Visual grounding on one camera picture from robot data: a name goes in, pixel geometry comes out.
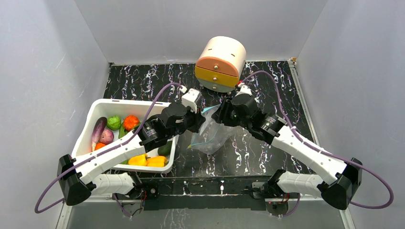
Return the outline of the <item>clear zip top bag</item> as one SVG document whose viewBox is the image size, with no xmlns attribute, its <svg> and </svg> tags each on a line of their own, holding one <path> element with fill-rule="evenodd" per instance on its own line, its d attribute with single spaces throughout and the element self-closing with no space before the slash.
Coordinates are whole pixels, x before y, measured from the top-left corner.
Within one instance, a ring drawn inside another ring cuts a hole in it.
<svg viewBox="0 0 405 229">
<path fill-rule="evenodd" d="M 206 107 L 202 111 L 202 116 L 206 118 L 199 129 L 199 133 L 193 133 L 188 149 L 199 150 L 207 155 L 217 152 L 225 142 L 237 132 L 236 127 L 219 124 L 212 119 L 212 115 L 218 110 L 220 105 Z"/>
</svg>

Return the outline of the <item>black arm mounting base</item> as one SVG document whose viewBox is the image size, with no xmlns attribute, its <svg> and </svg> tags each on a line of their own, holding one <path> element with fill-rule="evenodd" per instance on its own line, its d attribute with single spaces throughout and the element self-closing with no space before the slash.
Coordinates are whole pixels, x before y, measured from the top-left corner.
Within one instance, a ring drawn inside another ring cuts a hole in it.
<svg viewBox="0 0 405 229">
<path fill-rule="evenodd" d="M 270 176 L 142 177 L 146 210 L 175 208 L 233 209 L 286 214 L 297 193 L 282 194 L 268 186 Z"/>
</svg>

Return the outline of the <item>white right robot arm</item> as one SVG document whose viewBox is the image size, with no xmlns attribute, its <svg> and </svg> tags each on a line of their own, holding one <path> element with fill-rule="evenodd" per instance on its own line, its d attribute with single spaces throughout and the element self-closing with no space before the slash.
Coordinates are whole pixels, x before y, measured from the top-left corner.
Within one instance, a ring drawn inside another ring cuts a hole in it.
<svg viewBox="0 0 405 229">
<path fill-rule="evenodd" d="M 296 174 L 278 170 L 268 181 L 269 192 L 276 198 L 286 193 L 302 193 L 321 197 L 336 209 L 346 210 L 361 184 L 362 171 L 350 162 L 323 155 L 316 144 L 301 135 L 294 135 L 286 120 L 276 114 L 263 113 L 255 99 L 240 94 L 225 99 L 212 119 L 225 126 L 240 126 L 254 138 L 283 150 L 310 167 L 315 174 Z"/>
</svg>

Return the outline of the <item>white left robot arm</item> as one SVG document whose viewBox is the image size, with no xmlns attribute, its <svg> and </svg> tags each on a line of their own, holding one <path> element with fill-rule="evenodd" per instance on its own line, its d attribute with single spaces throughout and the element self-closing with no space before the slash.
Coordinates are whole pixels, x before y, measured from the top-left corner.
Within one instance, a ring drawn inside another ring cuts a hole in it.
<svg viewBox="0 0 405 229">
<path fill-rule="evenodd" d="M 134 115 L 144 124 L 100 149 L 93 149 L 93 131 L 105 130 L 109 115 Z M 125 169 L 124 161 L 156 151 L 168 142 L 175 144 L 186 131 L 197 133 L 205 118 L 180 103 L 157 103 L 131 100 L 96 100 L 85 127 L 71 154 L 60 158 L 58 181 L 65 203 L 80 204 L 94 195 L 122 194 L 138 198 L 143 186 L 129 173 L 108 174 L 110 169 Z"/>
</svg>

